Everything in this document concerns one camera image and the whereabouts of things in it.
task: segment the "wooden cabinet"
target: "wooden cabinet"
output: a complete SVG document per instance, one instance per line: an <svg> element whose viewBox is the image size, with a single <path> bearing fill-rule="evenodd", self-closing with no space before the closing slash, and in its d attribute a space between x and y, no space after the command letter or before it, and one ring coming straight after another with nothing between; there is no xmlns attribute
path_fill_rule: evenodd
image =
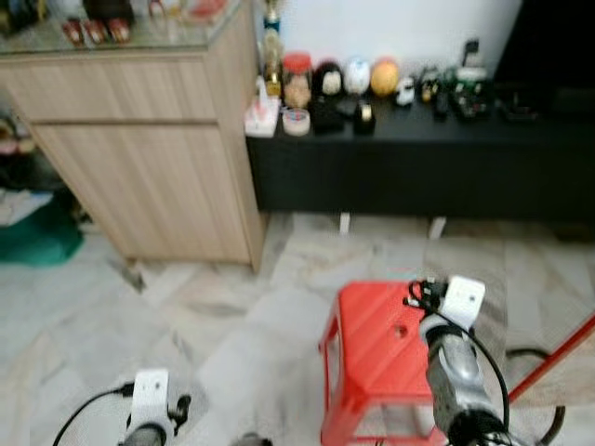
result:
<svg viewBox="0 0 595 446"><path fill-rule="evenodd" d="M250 261L214 125L37 125L34 133L126 256Z"/></svg>
<svg viewBox="0 0 595 446"><path fill-rule="evenodd" d="M255 94L251 2L207 47L0 58L0 86L120 253L258 268L243 115Z"/></svg>

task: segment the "jar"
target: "jar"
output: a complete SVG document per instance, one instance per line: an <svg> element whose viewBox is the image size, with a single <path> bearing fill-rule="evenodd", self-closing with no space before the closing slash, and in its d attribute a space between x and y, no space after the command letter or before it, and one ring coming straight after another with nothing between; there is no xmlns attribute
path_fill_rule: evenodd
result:
<svg viewBox="0 0 595 446"><path fill-rule="evenodd" d="M308 53L287 53L283 59L284 101L287 107L305 109L312 97L312 62Z"/></svg>

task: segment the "red lid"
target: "red lid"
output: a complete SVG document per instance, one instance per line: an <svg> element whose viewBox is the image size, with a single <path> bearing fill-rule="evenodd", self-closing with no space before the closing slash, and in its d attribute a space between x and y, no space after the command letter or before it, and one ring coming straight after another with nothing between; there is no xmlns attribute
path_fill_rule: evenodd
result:
<svg viewBox="0 0 595 446"><path fill-rule="evenodd" d="M302 74L312 68L312 60L310 54L296 51L294 53L287 53L283 59L283 66L290 72Z"/></svg>

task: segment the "green mat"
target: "green mat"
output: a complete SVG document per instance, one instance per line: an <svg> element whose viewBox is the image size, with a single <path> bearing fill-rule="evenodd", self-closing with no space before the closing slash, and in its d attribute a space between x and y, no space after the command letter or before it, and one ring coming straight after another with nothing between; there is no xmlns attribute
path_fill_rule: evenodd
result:
<svg viewBox="0 0 595 446"><path fill-rule="evenodd" d="M71 258L82 241L64 203L54 198L19 223L0 228L0 263L58 265Z"/></svg>

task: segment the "white ball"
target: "white ball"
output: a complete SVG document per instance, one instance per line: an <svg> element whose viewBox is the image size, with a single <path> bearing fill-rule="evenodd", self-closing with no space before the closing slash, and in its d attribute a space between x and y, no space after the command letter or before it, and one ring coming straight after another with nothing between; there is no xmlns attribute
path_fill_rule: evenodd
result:
<svg viewBox="0 0 595 446"><path fill-rule="evenodd" d="M363 59L353 58L345 67L343 83L345 91L362 95L370 86L370 64Z"/></svg>

